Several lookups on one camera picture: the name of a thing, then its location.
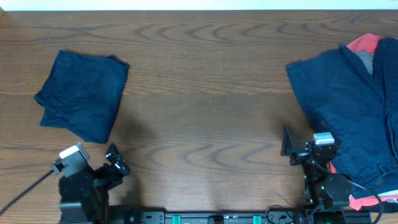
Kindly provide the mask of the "navy blue shorts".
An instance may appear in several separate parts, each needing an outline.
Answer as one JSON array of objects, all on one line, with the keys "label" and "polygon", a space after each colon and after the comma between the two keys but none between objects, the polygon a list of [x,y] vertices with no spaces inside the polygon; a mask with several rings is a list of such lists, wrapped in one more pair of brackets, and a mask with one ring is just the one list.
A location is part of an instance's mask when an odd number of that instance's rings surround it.
[{"label": "navy blue shorts", "polygon": [[34,100],[44,108],[42,127],[63,128],[86,142],[108,141],[127,81],[129,64],[114,55],[61,50]]}]

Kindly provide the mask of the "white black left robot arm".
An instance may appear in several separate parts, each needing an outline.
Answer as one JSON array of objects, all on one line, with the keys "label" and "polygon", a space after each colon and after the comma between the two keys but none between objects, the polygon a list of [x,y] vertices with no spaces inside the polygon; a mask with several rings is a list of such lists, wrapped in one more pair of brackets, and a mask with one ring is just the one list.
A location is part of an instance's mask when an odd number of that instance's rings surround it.
[{"label": "white black left robot arm", "polygon": [[60,223],[109,223],[108,191],[122,184],[128,170],[104,164],[94,170],[90,165],[71,168],[59,180]]}]

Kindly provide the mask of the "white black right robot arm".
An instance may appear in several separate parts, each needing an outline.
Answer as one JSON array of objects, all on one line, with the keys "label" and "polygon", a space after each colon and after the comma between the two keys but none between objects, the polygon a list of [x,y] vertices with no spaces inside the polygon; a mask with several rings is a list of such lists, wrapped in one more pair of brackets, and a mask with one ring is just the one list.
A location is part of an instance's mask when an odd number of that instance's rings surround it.
[{"label": "white black right robot arm", "polygon": [[229,224],[229,223],[346,223],[344,209],[349,206],[352,186],[343,175],[327,169],[340,142],[331,133],[314,134],[305,147],[295,148],[289,130],[284,129],[281,156],[290,158],[290,165],[302,166],[304,196],[308,205],[288,210],[273,205],[264,213],[168,213],[136,212],[129,207],[112,206],[109,223],[120,224]]}]

